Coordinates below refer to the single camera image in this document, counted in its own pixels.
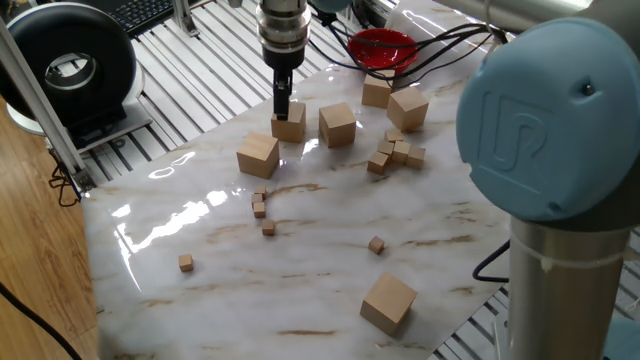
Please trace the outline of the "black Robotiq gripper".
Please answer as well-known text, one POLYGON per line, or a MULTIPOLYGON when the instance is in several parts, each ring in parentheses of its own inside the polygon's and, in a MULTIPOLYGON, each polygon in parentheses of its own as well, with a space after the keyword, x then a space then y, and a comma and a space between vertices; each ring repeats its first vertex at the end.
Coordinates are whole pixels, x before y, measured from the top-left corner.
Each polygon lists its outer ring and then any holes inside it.
POLYGON ((277 120, 286 121, 289 116, 289 103, 292 93, 293 70, 305 59, 305 48, 293 52, 276 52, 262 47, 263 60, 274 70, 273 113, 277 120))

